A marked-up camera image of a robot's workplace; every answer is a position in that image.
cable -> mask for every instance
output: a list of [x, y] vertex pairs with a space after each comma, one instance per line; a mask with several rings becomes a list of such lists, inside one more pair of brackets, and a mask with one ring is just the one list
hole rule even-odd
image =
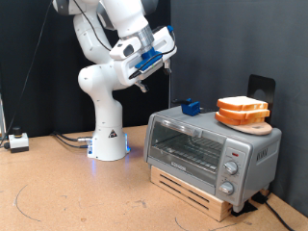
[[280, 217], [278, 215], [278, 213], [276, 211], [274, 211], [273, 208], [271, 208], [271, 206], [268, 204], [268, 202], [266, 201], [266, 205], [269, 207], [269, 209], [276, 215], [276, 217], [279, 219], [279, 221], [290, 231], [295, 231], [294, 229], [292, 229], [283, 219], [282, 217]]
[[175, 35], [174, 35], [174, 32], [172, 31], [172, 37], [173, 37], [173, 41], [174, 41], [174, 46], [171, 50], [167, 51], [167, 52], [164, 52], [164, 53], [160, 53], [160, 54], [157, 54], [153, 57], [151, 57], [145, 64], [143, 64], [140, 68], [138, 68], [138, 70], [136, 70], [130, 77], [129, 79], [135, 79], [136, 77], [138, 77], [139, 75], [141, 75], [141, 69], [143, 69], [144, 66], [146, 66], [150, 61], [152, 61], [154, 58], [158, 57], [158, 56], [164, 56], [166, 54], [169, 54], [171, 52], [174, 51], [175, 49]]
[[14, 114], [13, 114], [13, 118], [12, 118], [12, 120], [11, 120], [9, 129], [8, 129], [8, 131], [6, 132], [6, 134], [5, 134], [5, 136], [3, 137], [3, 139], [1, 140], [0, 146], [2, 146], [2, 143], [3, 143], [4, 139], [6, 138], [6, 136], [7, 136], [7, 135], [10, 133], [10, 131], [11, 131], [11, 128], [12, 128], [12, 125], [13, 125], [13, 121], [14, 121], [15, 116], [16, 116], [16, 114], [17, 114], [17, 111], [18, 111], [18, 109], [19, 109], [22, 96], [23, 96], [23, 94], [24, 94], [24, 92], [25, 92], [25, 90], [26, 90], [26, 86], [27, 86], [27, 83], [28, 83], [29, 75], [30, 75], [30, 72], [31, 72], [32, 67], [33, 67], [33, 65], [34, 65], [34, 62], [35, 62], [35, 58], [36, 58], [36, 55], [37, 55], [37, 52], [38, 52], [38, 49], [39, 49], [39, 44], [40, 44], [42, 32], [43, 32], [43, 29], [44, 29], [44, 27], [45, 27], [47, 15], [48, 15], [48, 13], [49, 13], [49, 10], [50, 10], [50, 7], [51, 7], [51, 5], [52, 5], [52, 2], [53, 2], [53, 1], [50, 1], [50, 4], [49, 4], [48, 9], [47, 9], [47, 12], [46, 12], [46, 15], [45, 15], [45, 18], [44, 18], [44, 21], [43, 21], [43, 24], [42, 24], [42, 27], [41, 27], [41, 30], [40, 30], [40, 34], [39, 34], [39, 38], [38, 38], [38, 44], [37, 44], [37, 47], [36, 47], [36, 50], [35, 50], [35, 53], [34, 53], [34, 56], [33, 56], [33, 59], [32, 59], [32, 62], [31, 62], [31, 65], [30, 65], [28, 74], [27, 74], [27, 77], [26, 77], [26, 80], [25, 80], [25, 84], [24, 84], [23, 89], [22, 89], [22, 92], [21, 92], [21, 94], [20, 94], [20, 98], [19, 98], [17, 107], [16, 107], [15, 112], [14, 112]]
[[276, 217], [279, 219], [279, 221], [290, 231], [295, 231], [294, 229], [292, 229], [283, 219], [282, 217], [280, 217], [278, 215], [278, 213], [276, 211], [274, 211], [273, 208], [271, 208], [271, 206], [268, 204], [268, 199], [269, 199], [269, 195], [271, 194], [271, 192], [269, 192], [268, 196], [262, 195], [260, 192], [256, 193], [255, 195], [253, 195], [251, 198], [260, 203], [260, 204], [266, 204], [268, 206], [268, 208], [276, 215]]
[[52, 135], [58, 135], [58, 136], [60, 136], [60, 137], [62, 137], [62, 138], [64, 138], [64, 139], [66, 139], [67, 141], [78, 141], [78, 139], [73, 139], [73, 138], [66, 137], [66, 136], [64, 136], [64, 135], [62, 135], [61, 133], [56, 132], [56, 131], [54, 131], [54, 132], [52, 133]]
[[65, 142], [64, 140], [62, 140], [60, 137], [58, 137], [58, 135], [56, 134], [52, 134], [53, 136], [55, 136], [56, 138], [58, 138], [59, 141], [61, 141], [62, 143], [70, 146], [70, 147], [76, 147], [76, 148], [88, 148], [86, 145], [81, 145], [81, 146], [75, 146], [75, 145], [72, 145], [72, 144], [69, 144], [68, 142]]
[[76, 4], [76, 6], [78, 7], [79, 11], [80, 11], [80, 12], [83, 14], [83, 16], [87, 19], [87, 21], [88, 21], [88, 23], [90, 24], [92, 30], [94, 31], [95, 36], [96, 36], [97, 40], [99, 41], [99, 43], [101, 43], [102, 46], [104, 46], [106, 50], [111, 51], [111, 49], [109, 49], [107, 46], [105, 46], [104, 43], [98, 38], [98, 36], [97, 36], [97, 34], [96, 34], [96, 32], [95, 32], [95, 29], [94, 29], [93, 25], [90, 23], [88, 17], [87, 17], [86, 14], [83, 12], [83, 10], [80, 8], [80, 6], [78, 5], [78, 3], [77, 3], [75, 0], [74, 0], [74, 2], [75, 2], [75, 4]]

toast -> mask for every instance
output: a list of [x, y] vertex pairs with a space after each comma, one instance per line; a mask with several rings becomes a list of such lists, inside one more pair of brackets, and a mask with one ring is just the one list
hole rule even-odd
[[252, 119], [233, 119], [233, 118], [223, 116], [219, 112], [216, 112], [215, 119], [218, 120], [219, 122], [229, 124], [229, 125], [235, 125], [235, 126], [247, 125], [247, 124], [256, 123], [256, 122], [264, 122], [265, 120], [263, 117], [252, 118]]
[[218, 107], [230, 111], [252, 111], [267, 109], [267, 102], [248, 98], [246, 96], [228, 97], [218, 100]]
[[252, 118], [259, 118], [259, 117], [269, 117], [270, 110], [254, 110], [254, 111], [230, 111], [226, 109], [219, 109], [219, 113], [222, 116], [226, 116], [233, 119], [252, 119]]

toaster oven knob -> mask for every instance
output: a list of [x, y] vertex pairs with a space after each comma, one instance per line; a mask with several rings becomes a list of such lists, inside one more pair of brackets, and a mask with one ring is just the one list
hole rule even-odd
[[234, 188], [233, 188], [233, 185], [230, 183], [230, 182], [224, 182], [220, 187], [219, 187], [219, 190], [230, 195], [233, 193], [234, 191]]
[[238, 172], [238, 166], [235, 162], [227, 162], [223, 165], [223, 167], [228, 171], [230, 175], [234, 175]]

wooden cutting board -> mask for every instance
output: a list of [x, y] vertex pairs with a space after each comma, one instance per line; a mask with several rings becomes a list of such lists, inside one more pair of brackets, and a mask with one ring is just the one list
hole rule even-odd
[[233, 128], [234, 130], [257, 136], [267, 135], [271, 133], [272, 130], [272, 127], [266, 122], [251, 123], [248, 125], [239, 125], [239, 126], [229, 125], [225, 123], [223, 124], [230, 128]]

toaster oven door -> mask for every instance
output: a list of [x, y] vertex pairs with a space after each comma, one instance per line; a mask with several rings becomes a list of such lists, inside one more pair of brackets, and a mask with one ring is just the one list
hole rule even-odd
[[148, 157], [184, 171], [214, 188], [224, 142], [225, 138], [211, 132], [155, 116]]

